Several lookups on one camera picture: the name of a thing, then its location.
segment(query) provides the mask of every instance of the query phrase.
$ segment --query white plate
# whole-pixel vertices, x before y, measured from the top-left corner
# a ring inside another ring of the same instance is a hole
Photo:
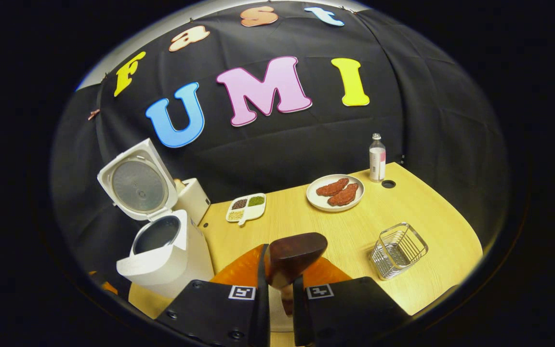
[[[248,206],[250,203],[250,199],[255,197],[255,196],[262,196],[264,198],[264,202],[260,205],[256,205],[256,206]],[[241,199],[246,199],[247,202],[245,202],[245,207],[242,207],[240,209],[233,209],[233,205],[235,204],[235,202],[241,200]],[[242,226],[243,224],[245,224],[245,222],[247,220],[251,220],[251,219],[256,219],[258,217],[260,217],[261,215],[263,215],[264,213],[264,207],[267,205],[267,196],[264,195],[263,193],[257,193],[257,194],[252,194],[252,195],[246,195],[246,196],[240,196],[239,198],[236,198],[235,200],[233,200],[230,204],[230,206],[228,207],[228,210],[226,211],[226,220],[227,222],[238,222],[238,224],[240,226]],[[229,219],[229,215],[231,212],[243,212],[240,218],[233,218],[233,219]]]
[[[348,178],[348,184],[359,184],[359,189],[357,189],[357,194],[355,195],[355,199],[350,202],[350,204],[344,206],[331,206],[327,202],[329,200],[329,196],[320,196],[316,193],[316,190],[319,187],[326,186],[328,184],[332,184],[337,182],[342,178]],[[308,201],[310,204],[314,205],[317,209],[327,211],[327,212],[339,212],[339,211],[346,211],[347,209],[352,209],[355,205],[361,201],[363,197],[363,193],[365,193],[365,186],[363,182],[354,178],[350,175],[328,175],[318,178],[308,186],[308,190],[306,191],[305,195],[308,197]]]

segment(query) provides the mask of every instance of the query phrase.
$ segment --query blue letter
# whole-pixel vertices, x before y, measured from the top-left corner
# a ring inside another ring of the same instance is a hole
[[[331,17],[332,15],[334,15],[333,13],[325,11],[320,7],[308,7],[305,10],[314,13],[318,17],[318,19],[322,20],[322,22],[325,22],[326,24],[331,24],[332,26],[338,27],[344,25],[344,22],[342,22],[341,20],[335,20],[333,19],[333,17]]]
[[[198,82],[192,82],[182,86],[174,93],[174,97],[183,101],[187,118],[190,120],[190,124],[183,130],[175,129],[170,117],[168,117],[168,111],[166,110],[168,99],[160,99],[147,108],[145,115],[153,123],[156,134],[164,146],[183,147],[200,136],[205,127],[205,116],[202,114],[202,109],[200,109],[196,97],[197,89]]]

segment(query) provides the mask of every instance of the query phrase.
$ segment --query table surface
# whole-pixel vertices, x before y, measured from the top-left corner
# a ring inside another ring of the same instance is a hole
[[[482,257],[481,244],[451,204],[400,165],[386,167],[385,179],[395,182],[393,188],[372,182],[369,173],[368,169],[351,174],[363,182],[365,193],[359,204],[339,213],[313,207],[305,195],[308,185],[267,193],[264,215],[243,226],[225,220],[230,201],[212,204],[199,227],[205,233],[214,271],[258,244],[315,231],[329,243],[323,256],[350,277],[372,277],[410,315],[423,309],[467,277]],[[368,255],[380,232],[401,222],[419,233],[428,253],[405,272],[381,280]],[[156,318],[172,299],[133,283],[129,301]],[[271,345],[294,346],[293,334],[271,333]]]

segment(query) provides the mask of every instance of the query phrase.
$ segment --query plastic bottle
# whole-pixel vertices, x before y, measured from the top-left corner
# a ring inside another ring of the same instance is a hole
[[[370,180],[372,182],[382,182],[385,179],[385,162],[387,160],[387,150],[381,143],[381,135],[372,134],[372,145],[370,145]]]

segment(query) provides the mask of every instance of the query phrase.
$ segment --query letter m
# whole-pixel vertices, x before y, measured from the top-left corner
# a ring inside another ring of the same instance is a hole
[[[248,107],[248,99],[265,116],[271,115],[276,92],[280,102],[277,110],[282,113],[304,110],[312,106],[312,100],[305,96],[297,76],[297,58],[279,57],[267,64],[264,81],[259,81],[244,68],[234,68],[218,75],[218,83],[226,87],[233,105],[231,124],[240,127],[256,120],[256,112]]]

